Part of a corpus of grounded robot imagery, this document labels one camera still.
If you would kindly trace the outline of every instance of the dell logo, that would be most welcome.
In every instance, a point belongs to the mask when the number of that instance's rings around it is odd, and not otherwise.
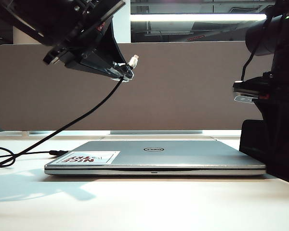
[[[161,152],[164,149],[163,148],[145,148],[144,150],[147,152]]]

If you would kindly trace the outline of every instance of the black cable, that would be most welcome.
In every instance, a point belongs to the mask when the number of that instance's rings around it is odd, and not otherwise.
[[[250,64],[250,62],[252,61],[252,59],[253,59],[253,57],[254,57],[254,55],[255,55],[255,53],[256,53],[259,45],[261,44],[261,42],[262,42],[262,40],[263,40],[263,38],[264,38],[264,36],[265,36],[265,33],[266,33],[266,31],[267,31],[270,23],[271,23],[271,21],[272,21],[272,19],[273,19],[273,17],[274,17],[274,13],[275,13],[275,9],[276,9],[277,2],[278,2],[278,1],[276,1],[275,5],[272,7],[271,11],[267,14],[267,19],[265,20],[265,22],[263,23],[263,26],[262,26],[262,33],[261,33],[261,35],[260,35],[260,38],[259,38],[256,46],[255,46],[254,49],[252,50],[249,59],[246,61],[246,63],[245,63],[244,66],[243,66],[242,75],[241,75],[241,81],[244,81],[244,76],[245,76],[246,68],[247,68],[247,66]]]
[[[9,155],[0,155],[0,158],[15,155],[11,150],[8,150],[8,149],[2,148],[2,147],[0,147],[0,149],[6,151],[6,152],[8,152],[8,153],[10,153]],[[27,154],[48,153],[48,154],[50,154],[50,155],[61,156],[61,155],[65,154],[65,153],[67,153],[67,152],[68,152],[68,151],[62,151],[62,150],[55,151],[55,150],[50,150],[50,151],[41,151],[41,152],[29,152],[29,153],[25,153],[25,154],[27,155]]]
[[[96,109],[98,109],[100,106],[102,106],[112,95],[113,93],[115,93],[115,91],[117,90],[117,88],[120,86],[120,84],[122,83],[122,81],[124,80],[124,77],[122,77],[120,79],[120,81],[118,82],[118,84],[116,84],[116,86],[112,89],[112,91],[99,103],[97,104],[93,109],[91,109],[90,111],[88,111],[87,113],[83,114],[82,116],[76,118],[75,120],[73,120],[72,122],[64,125],[63,127],[61,127],[60,129],[58,129],[57,131],[53,132],[52,134],[48,135],[47,137],[43,138],[42,140],[40,140],[39,142],[36,142],[35,144],[31,145],[30,147],[24,149],[23,151],[21,151],[18,154],[14,154],[12,157],[3,160],[0,162],[0,167],[3,167],[4,164],[13,161],[12,163],[15,162],[15,159],[20,157],[21,155],[26,154],[28,151],[32,150],[33,148],[39,146],[40,144],[44,143],[45,141],[49,140],[50,138],[52,138],[53,136],[57,135],[58,133],[60,133],[61,131],[69,128],[70,126],[74,125],[75,123],[81,121],[83,118],[87,117],[88,115],[90,115],[91,113],[93,113]]]
[[[15,160],[16,160],[16,159],[14,158],[14,155],[15,155],[15,154],[14,154],[12,151],[8,150],[7,148],[2,148],[2,147],[0,147],[0,150],[4,150],[4,151],[8,152],[8,153],[9,153],[8,156],[12,156],[12,162],[9,163],[9,164],[2,164],[1,167],[8,167],[8,166],[11,166],[12,164],[15,163]]]

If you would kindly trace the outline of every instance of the black equipment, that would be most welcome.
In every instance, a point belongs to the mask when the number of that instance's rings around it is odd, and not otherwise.
[[[265,163],[268,173],[289,181],[289,0],[277,0],[270,10],[273,19],[255,54],[274,54],[272,69],[262,77],[236,81],[233,88],[243,99],[250,98],[263,116],[244,121],[240,151]],[[263,21],[248,29],[250,52],[263,29]]]
[[[46,64],[61,60],[67,68],[127,82],[132,66],[114,39],[112,16],[122,0],[0,0],[0,18],[53,48]]]

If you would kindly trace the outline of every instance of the table surface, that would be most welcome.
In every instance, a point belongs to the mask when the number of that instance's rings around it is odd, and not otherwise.
[[[0,132],[19,152],[45,134]],[[66,133],[33,151],[72,150],[88,141],[213,140],[236,149],[239,134]],[[289,183],[261,177],[59,177],[44,174],[48,154],[0,168],[0,231],[289,231]]]

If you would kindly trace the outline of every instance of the ceiling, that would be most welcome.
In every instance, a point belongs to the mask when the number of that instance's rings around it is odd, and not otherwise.
[[[263,13],[274,1],[131,0],[131,14]],[[132,22],[132,42],[245,40],[252,22]]]

